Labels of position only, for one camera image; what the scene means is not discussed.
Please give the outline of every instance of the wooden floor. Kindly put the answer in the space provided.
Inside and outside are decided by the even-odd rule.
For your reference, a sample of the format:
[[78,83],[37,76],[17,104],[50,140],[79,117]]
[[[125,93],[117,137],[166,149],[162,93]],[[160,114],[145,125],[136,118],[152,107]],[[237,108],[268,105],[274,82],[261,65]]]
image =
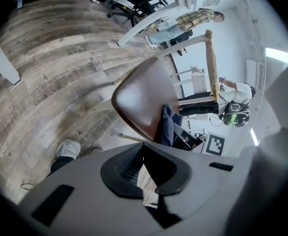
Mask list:
[[13,11],[0,29],[21,77],[14,86],[0,75],[0,190],[16,203],[23,183],[48,175],[63,139],[77,139],[85,156],[131,143],[114,130],[137,135],[114,111],[88,111],[112,94],[113,80],[157,51],[139,34],[118,47],[127,29],[107,13],[89,0],[41,0]]

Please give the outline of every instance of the white sneaker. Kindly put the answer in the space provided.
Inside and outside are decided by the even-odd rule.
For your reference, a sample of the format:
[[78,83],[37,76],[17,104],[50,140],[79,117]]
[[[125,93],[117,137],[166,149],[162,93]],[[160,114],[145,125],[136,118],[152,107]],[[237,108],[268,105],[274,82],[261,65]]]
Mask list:
[[80,152],[80,143],[73,139],[65,139],[60,143],[60,145],[57,147],[56,155],[59,156],[69,156],[74,159],[77,158]]
[[148,36],[145,36],[145,39],[146,39],[148,45],[150,46],[150,48],[157,48],[157,44],[153,44],[152,42],[150,42]]

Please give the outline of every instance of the ceiling light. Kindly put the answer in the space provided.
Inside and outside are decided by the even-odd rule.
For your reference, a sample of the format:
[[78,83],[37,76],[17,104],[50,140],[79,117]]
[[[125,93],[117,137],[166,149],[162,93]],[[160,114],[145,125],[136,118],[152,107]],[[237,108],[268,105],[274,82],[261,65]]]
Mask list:
[[255,134],[255,132],[253,131],[253,129],[250,130],[250,133],[251,133],[251,135],[252,135],[252,139],[253,139],[254,145],[255,145],[255,146],[258,146],[258,141],[257,141],[257,138],[256,138],[256,134]]
[[265,51],[267,57],[278,59],[282,62],[288,63],[288,53],[272,48],[265,48]]

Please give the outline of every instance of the plaid shirt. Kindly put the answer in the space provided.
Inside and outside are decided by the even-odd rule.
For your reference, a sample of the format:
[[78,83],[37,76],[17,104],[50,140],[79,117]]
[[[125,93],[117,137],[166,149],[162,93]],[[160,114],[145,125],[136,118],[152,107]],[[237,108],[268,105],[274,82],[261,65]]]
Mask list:
[[189,31],[202,23],[209,22],[214,15],[215,13],[210,9],[199,9],[178,17],[176,21],[183,30]]

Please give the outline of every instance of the white t-shirt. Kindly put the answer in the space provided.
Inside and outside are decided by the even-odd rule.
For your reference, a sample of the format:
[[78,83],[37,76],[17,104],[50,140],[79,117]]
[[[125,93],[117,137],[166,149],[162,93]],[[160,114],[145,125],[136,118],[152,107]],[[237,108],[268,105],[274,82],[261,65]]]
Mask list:
[[232,100],[237,103],[243,103],[244,101],[250,101],[252,99],[252,92],[249,85],[244,83],[236,83],[238,90],[220,92],[218,97],[219,115],[223,114],[226,106]]

